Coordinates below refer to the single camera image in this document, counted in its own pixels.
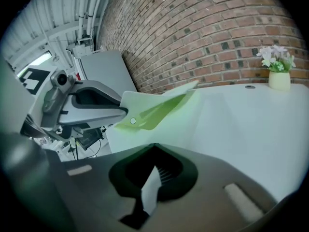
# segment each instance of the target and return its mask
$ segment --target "flower bouquet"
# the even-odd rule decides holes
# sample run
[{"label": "flower bouquet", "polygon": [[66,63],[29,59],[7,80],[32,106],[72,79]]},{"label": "flower bouquet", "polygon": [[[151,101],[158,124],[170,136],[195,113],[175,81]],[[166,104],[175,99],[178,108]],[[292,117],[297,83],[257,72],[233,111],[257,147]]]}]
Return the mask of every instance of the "flower bouquet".
[{"label": "flower bouquet", "polygon": [[256,55],[263,58],[263,66],[267,66],[270,70],[269,86],[278,90],[290,90],[291,78],[289,70],[296,67],[294,56],[290,56],[288,50],[283,46],[277,45],[263,47]]}]

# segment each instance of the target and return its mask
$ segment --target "yellow vase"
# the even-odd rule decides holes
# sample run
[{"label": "yellow vase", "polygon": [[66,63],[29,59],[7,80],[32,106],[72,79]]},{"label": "yellow vase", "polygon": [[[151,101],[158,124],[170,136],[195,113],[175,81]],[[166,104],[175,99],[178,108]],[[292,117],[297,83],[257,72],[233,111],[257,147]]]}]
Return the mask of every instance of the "yellow vase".
[{"label": "yellow vase", "polygon": [[291,88],[290,73],[269,72],[268,84],[272,89],[289,91]]}]

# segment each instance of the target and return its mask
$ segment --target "ceiling pipe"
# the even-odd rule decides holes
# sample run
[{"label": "ceiling pipe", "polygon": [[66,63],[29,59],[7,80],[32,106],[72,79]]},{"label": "ceiling pipe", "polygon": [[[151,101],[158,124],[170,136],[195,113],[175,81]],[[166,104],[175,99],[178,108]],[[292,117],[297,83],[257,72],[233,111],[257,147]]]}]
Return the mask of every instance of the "ceiling pipe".
[{"label": "ceiling pipe", "polygon": [[97,0],[90,0],[89,10],[88,10],[88,23],[87,23],[87,34],[89,35],[91,32],[91,21],[93,18],[93,12],[95,9]]},{"label": "ceiling pipe", "polygon": [[92,22],[91,22],[91,32],[90,32],[90,37],[91,37],[91,51],[93,51],[94,49],[94,42],[93,42],[93,32],[94,32],[94,27],[95,27],[95,20],[97,17],[97,12],[98,12],[98,7],[100,5],[101,0],[97,0],[96,6],[95,6],[95,10],[93,13],[93,17],[92,17]]},{"label": "ceiling pipe", "polygon": [[85,8],[85,1],[79,1],[79,14],[78,14],[78,39],[83,37],[83,22],[84,22],[84,8]]}]

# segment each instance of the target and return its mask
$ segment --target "table surface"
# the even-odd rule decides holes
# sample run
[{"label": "table surface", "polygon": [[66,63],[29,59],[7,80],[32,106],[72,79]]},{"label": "table surface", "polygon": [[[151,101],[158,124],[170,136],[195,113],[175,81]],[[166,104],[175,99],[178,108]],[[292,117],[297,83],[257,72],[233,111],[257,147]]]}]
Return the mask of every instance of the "table surface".
[{"label": "table surface", "polygon": [[[298,84],[292,84],[289,92],[266,84],[254,84],[254,89],[245,86],[197,89],[199,112],[193,109],[191,124],[174,115],[173,129],[170,121],[164,122],[168,118],[153,131],[136,135],[110,128],[111,151],[164,143],[207,154],[230,163],[280,201],[299,187],[308,169],[309,89]],[[187,131],[183,123],[188,124]],[[157,137],[147,138],[143,133]]]}]

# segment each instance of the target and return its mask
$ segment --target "ceiling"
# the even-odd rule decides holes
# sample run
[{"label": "ceiling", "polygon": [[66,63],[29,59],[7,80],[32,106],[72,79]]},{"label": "ceiling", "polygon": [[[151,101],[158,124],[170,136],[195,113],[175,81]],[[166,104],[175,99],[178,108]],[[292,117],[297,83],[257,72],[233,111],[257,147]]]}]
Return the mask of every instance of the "ceiling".
[{"label": "ceiling", "polygon": [[[100,26],[108,1],[99,1],[95,26]],[[85,0],[84,29],[89,4]],[[66,48],[77,43],[79,5],[80,0],[31,0],[18,13],[0,43],[1,54],[16,73],[47,51],[60,69],[68,71],[74,66]]]}]

